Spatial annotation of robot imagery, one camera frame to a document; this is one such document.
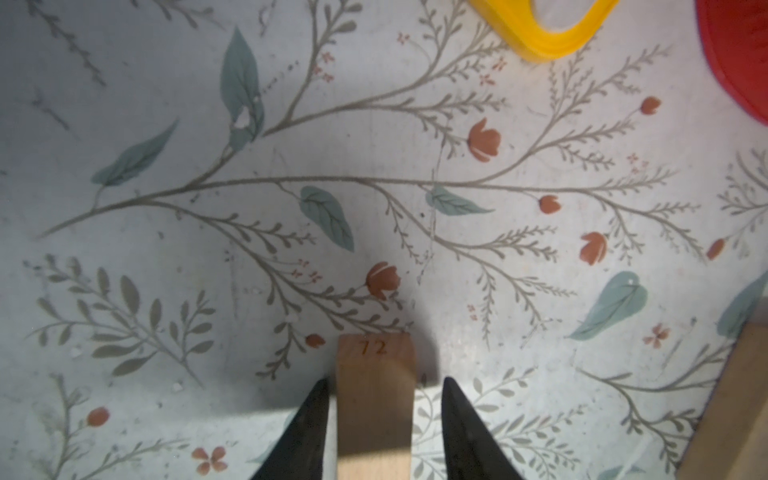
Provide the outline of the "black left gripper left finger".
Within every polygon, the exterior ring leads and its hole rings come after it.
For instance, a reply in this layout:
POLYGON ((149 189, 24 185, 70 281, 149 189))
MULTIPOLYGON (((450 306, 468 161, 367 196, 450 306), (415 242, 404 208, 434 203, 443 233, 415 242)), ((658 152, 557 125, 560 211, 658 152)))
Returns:
POLYGON ((329 413, 329 381, 315 383, 252 480, 320 480, 329 413))

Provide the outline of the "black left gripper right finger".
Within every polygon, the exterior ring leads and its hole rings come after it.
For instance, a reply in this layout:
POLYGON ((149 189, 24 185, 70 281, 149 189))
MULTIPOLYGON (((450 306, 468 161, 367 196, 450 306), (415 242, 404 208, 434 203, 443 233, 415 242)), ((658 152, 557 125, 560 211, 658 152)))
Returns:
POLYGON ((448 480, 522 480, 456 380, 446 377, 441 398, 448 480))

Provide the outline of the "wooden block numbered 72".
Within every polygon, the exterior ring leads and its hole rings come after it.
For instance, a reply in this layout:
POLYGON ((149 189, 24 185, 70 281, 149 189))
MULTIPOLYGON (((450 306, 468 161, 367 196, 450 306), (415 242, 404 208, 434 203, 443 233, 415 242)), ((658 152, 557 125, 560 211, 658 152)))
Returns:
POLYGON ((417 384, 411 336, 341 336, 335 380, 337 477, 408 479, 417 384))

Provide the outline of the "plain wooden block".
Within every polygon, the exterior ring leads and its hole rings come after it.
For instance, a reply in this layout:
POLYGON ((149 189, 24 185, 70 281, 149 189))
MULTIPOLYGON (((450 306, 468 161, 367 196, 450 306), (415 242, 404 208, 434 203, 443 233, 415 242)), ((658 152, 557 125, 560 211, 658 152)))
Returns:
POLYGON ((767 477, 767 327, 742 330, 677 470, 678 479, 767 477))

